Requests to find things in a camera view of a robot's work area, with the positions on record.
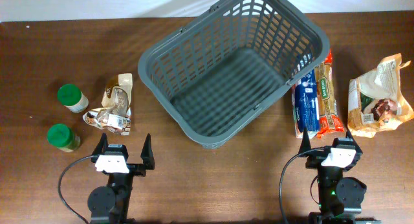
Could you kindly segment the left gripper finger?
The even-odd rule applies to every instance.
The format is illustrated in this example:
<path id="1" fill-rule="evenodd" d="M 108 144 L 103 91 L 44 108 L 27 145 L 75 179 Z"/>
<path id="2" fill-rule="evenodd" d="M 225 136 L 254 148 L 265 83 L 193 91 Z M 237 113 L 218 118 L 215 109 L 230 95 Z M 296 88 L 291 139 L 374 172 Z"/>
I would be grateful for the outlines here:
<path id="1" fill-rule="evenodd" d="M 99 155 L 103 154 L 107 145 L 108 145 L 107 135 L 103 133 L 98 144 L 93 150 L 92 155 L 98 157 Z"/>
<path id="2" fill-rule="evenodd" d="M 151 147 L 151 135 L 148 133 L 140 155 L 146 170 L 155 169 L 155 158 Z"/>

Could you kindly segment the orange spaghetti packet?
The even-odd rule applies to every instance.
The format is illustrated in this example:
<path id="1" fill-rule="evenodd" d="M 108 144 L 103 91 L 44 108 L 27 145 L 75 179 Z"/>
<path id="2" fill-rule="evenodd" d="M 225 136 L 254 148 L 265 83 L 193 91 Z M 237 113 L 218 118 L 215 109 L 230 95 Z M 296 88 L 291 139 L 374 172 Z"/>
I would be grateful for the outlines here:
<path id="1" fill-rule="evenodd" d="M 320 130 L 317 132 L 316 137 L 319 139 L 329 133 L 344 132 L 343 123 L 338 116 L 334 96 L 332 60 L 332 52 L 329 50 L 324 62 L 314 69 L 317 82 L 320 121 Z"/>

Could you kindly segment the brown white snack bag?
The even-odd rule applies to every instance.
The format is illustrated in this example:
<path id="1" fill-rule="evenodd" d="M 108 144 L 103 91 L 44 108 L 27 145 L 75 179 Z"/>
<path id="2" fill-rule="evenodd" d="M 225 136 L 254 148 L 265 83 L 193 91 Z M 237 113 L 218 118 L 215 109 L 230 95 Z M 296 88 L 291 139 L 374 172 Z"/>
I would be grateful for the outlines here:
<path id="1" fill-rule="evenodd" d="M 131 131 L 131 99 L 133 75 L 118 74 L 112 77 L 103 92 L 100 108 L 83 115 L 83 121 L 98 129 L 128 136 Z"/>

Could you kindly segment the orange white food pouch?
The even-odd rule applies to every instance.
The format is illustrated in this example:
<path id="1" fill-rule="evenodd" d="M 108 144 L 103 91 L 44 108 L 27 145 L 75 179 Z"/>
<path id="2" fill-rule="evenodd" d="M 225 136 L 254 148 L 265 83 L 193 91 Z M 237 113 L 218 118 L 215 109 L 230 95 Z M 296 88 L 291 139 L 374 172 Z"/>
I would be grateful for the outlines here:
<path id="1" fill-rule="evenodd" d="M 352 135 L 372 138 L 378 132 L 393 131 L 413 119 L 413 108 L 400 88 L 400 70 L 410 63 L 404 63 L 400 53 L 394 54 L 350 80 L 347 129 Z"/>

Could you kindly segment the green lid jar green contents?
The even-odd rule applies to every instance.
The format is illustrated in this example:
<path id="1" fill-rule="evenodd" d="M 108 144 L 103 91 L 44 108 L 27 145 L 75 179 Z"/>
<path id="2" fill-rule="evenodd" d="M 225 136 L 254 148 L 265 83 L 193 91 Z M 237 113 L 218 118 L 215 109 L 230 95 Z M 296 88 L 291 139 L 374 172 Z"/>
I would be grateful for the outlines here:
<path id="1" fill-rule="evenodd" d="M 73 152 L 80 147 L 80 137 L 64 124 L 55 124 L 47 132 L 47 141 L 64 152 Z"/>

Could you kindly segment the blue box package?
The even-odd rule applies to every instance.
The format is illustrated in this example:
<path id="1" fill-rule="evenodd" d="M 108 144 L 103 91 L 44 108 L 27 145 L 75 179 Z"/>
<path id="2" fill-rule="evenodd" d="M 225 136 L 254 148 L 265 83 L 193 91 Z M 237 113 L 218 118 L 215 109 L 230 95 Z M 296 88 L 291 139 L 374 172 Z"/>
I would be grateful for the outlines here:
<path id="1" fill-rule="evenodd" d="M 320 114 L 314 69 L 292 86 L 292 107 L 296 138 L 303 137 L 304 129 L 310 139 L 315 137 L 320 130 Z"/>

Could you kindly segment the green lid jar white label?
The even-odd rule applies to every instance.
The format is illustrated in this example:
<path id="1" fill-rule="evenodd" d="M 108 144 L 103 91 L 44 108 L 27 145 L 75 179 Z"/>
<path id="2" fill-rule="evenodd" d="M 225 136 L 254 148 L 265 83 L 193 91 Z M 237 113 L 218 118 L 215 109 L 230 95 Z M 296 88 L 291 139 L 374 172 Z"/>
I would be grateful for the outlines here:
<path id="1" fill-rule="evenodd" d="M 58 90 L 59 102 L 73 113 L 84 111 L 89 105 L 89 100 L 81 90 L 73 84 L 65 84 Z"/>

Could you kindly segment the grey plastic basket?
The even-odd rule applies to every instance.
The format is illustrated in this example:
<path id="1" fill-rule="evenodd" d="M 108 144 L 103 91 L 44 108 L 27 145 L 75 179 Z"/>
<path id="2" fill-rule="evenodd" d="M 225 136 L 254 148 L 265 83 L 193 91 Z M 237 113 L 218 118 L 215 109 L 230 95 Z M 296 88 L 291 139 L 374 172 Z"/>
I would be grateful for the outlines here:
<path id="1" fill-rule="evenodd" d="M 138 74 L 191 140 L 215 149 L 329 49 L 326 33 L 287 0 L 219 0 L 145 51 Z"/>

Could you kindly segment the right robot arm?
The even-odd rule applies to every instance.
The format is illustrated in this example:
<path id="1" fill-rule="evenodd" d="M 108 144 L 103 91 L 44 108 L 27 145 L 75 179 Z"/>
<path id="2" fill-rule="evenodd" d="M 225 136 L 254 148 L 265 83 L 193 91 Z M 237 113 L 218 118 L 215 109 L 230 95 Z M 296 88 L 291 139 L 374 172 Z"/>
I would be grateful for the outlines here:
<path id="1" fill-rule="evenodd" d="M 317 170 L 319 211 L 311 212 L 309 223 L 355 223 L 362 212 L 367 186 L 343 174 L 356 166 L 363 151 L 349 131 L 344 138 L 335 138 L 330 146 L 312 148 L 305 129 L 299 149 L 307 159 L 305 167 Z"/>

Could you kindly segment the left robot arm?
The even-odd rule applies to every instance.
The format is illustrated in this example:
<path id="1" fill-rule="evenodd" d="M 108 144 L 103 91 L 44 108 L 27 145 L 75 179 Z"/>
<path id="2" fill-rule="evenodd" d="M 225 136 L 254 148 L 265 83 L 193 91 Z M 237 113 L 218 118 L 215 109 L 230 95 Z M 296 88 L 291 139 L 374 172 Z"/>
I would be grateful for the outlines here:
<path id="1" fill-rule="evenodd" d="M 91 211 L 91 223 L 134 223 L 128 218 L 133 179 L 144 177 L 155 168 L 151 148 L 151 135 L 146 136 L 140 164 L 128 163 L 129 154 L 123 144 L 109 144 L 104 133 L 92 153 L 91 162 L 96 170 L 108 176 L 105 186 L 95 188 L 89 195 L 87 205 Z"/>

